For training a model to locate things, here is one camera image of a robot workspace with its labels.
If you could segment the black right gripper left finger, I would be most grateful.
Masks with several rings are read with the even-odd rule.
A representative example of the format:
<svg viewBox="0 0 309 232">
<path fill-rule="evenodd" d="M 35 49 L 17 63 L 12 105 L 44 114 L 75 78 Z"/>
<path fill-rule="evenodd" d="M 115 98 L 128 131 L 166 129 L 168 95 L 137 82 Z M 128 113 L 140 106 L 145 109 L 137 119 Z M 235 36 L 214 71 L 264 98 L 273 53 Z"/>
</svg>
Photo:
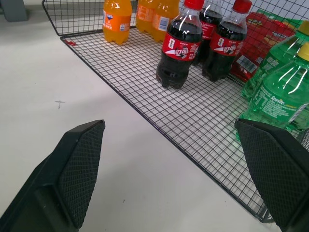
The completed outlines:
<svg viewBox="0 0 309 232">
<path fill-rule="evenodd" d="M 98 176 L 104 120 L 67 131 L 0 217 L 0 232 L 79 232 Z"/>
</svg>

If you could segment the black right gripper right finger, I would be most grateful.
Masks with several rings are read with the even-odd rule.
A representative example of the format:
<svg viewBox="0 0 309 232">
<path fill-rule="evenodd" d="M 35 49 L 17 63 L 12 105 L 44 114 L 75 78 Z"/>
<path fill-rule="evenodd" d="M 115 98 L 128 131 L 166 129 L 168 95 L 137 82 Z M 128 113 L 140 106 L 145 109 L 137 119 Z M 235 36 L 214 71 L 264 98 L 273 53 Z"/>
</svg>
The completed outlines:
<svg viewBox="0 0 309 232">
<path fill-rule="evenodd" d="M 309 232 L 309 151 L 288 131 L 237 119 L 251 178 L 282 232 Z"/>
</svg>

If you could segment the green Sprite bottle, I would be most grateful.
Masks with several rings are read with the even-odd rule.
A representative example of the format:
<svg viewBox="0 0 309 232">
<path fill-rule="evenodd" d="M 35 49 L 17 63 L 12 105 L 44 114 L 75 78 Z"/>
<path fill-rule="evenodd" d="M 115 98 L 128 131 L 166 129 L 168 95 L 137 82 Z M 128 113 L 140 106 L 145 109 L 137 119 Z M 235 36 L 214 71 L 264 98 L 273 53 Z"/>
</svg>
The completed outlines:
<svg viewBox="0 0 309 232">
<path fill-rule="evenodd" d="M 263 79 L 240 118 L 288 129 L 308 105 L 309 42 L 306 42 L 293 61 Z"/>
<path fill-rule="evenodd" d="M 305 20 L 296 33 L 273 46 L 254 76 L 245 84 L 242 94 L 250 101 L 263 78 L 277 68 L 291 62 L 305 42 L 309 41 L 309 21 Z"/>
</svg>

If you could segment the red snack bag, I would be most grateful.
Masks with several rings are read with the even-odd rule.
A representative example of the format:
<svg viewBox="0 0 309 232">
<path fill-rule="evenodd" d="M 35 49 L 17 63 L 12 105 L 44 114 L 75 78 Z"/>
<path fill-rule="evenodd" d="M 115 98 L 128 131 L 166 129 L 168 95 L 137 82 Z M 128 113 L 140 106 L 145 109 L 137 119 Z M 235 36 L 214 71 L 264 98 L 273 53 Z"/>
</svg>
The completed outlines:
<svg viewBox="0 0 309 232">
<path fill-rule="evenodd" d="M 230 73 L 247 82 L 253 77 L 270 49 L 295 34 L 296 30 L 279 26 L 265 15 L 251 12 L 246 17 L 247 37 L 232 64 Z"/>
</svg>

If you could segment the cola bottle red label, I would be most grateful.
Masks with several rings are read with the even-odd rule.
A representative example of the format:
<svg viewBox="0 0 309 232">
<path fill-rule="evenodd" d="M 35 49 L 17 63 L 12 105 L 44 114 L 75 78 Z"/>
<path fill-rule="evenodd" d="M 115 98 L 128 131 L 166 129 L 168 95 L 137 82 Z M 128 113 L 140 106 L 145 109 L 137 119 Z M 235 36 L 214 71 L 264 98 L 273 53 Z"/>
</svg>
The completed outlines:
<svg viewBox="0 0 309 232">
<path fill-rule="evenodd" d="M 199 13 L 204 0 L 184 0 L 184 9 L 167 28 L 156 69 L 156 79 L 164 88 L 180 89 L 189 74 L 202 42 Z"/>
<path fill-rule="evenodd" d="M 250 0 L 235 0 L 231 13 L 212 34 L 210 50 L 202 66 L 202 74 L 216 82 L 229 74 L 232 64 L 247 37 L 246 17 L 252 6 Z"/>
<path fill-rule="evenodd" d="M 194 66 L 203 63 L 209 55 L 212 35 L 223 19 L 221 0 L 205 0 L 199 19 L 202 28 L 202 42 L 192 63 Z"/>
</svg>

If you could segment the green snack bag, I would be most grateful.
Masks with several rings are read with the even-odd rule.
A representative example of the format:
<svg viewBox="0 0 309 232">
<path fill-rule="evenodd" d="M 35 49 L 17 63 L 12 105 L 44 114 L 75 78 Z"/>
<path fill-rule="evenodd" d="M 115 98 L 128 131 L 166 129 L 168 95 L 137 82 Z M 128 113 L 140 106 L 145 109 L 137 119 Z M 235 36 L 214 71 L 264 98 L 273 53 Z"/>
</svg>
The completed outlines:
<svg viewBox="0 0 309 232">
<path fill-rule="evenodd" d="M 284 18 L 277 14 L 271 13 L 269 11 L 263 10 L 259 8 L 256 10 L 256 13 L 260 13 L 266 16 L 268 20 L 275 21 L 281 27 L 289 27 L 291 30 L 297 30 L 297 28 L 303 23 L 303 20 L 300 19 L 293 19 L 293 18 Z"/>
</svg>

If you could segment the orange soda bottle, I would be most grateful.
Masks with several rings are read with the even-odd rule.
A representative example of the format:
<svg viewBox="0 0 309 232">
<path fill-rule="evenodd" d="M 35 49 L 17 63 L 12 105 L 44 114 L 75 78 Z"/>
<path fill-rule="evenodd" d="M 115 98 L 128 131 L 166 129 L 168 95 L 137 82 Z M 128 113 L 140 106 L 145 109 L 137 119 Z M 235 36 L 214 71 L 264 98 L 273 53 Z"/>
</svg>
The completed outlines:
<svg viewBox="0 0 309 232">
<path fill-rule="evenodd" d="M 130 0 L 105 0 L 102 29 L 106 41 L 123 44 L 129 37 L 131 16 Z"/>
<path fill-rule="evenodd" d="M 158 0 L 138 0 L 136 28 L 142 33 L 151 33 L 152 21 Z"/>
<path fill-rule="evenodd" d="M 179 15 L 180 0 L 159 0 L 152 21 L 151 36 L 155 42 L 163 42 L 170 22 Z"/>
</svg>

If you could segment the grey box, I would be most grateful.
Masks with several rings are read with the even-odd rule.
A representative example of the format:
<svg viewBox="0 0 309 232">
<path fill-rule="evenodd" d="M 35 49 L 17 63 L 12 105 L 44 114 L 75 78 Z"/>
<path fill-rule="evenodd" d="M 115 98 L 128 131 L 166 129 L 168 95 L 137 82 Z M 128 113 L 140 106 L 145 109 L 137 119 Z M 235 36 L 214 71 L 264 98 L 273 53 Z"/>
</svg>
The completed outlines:
<svg viewBox="0 0 309 232">
<path fill-rule="evenodd" d="M 0 0 L 0 6 L 8 22 L 23 22 L 28 20 L 24 0 Z"/>
</svg>

